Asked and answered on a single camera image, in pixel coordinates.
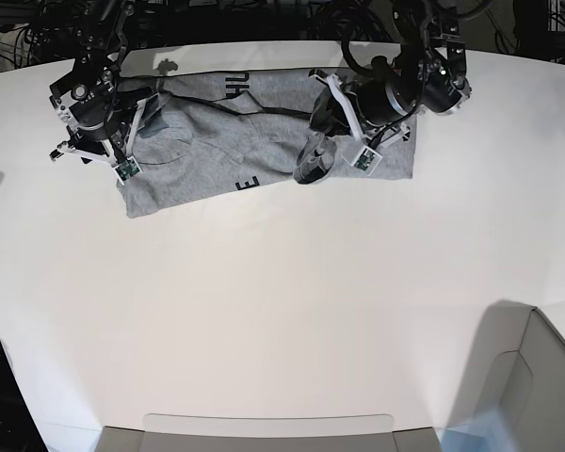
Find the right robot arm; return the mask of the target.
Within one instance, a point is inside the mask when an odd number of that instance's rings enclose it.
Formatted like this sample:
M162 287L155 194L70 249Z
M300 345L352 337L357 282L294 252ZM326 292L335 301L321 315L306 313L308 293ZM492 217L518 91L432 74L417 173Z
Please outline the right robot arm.
M107 165L125 195L145 197L288 179L325 91L303 69L124 77L94 37L50 90L69 134L51 159Z

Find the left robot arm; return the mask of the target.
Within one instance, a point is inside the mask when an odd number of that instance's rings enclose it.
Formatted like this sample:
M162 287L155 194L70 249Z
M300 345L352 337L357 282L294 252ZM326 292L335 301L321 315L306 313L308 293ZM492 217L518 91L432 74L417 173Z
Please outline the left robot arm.
M437 1L394 1L393 22L401 37L400 53L392 60L375 56L365 66L350 50L358 26L341 35L342 56L355 77L337 76L336 87L320 70L310 76L326 86L316 101L310 127L329 137L361 134L359 140L376 149L400 133L409 119L425 108L450 114L471 95L460 20L466 16Z

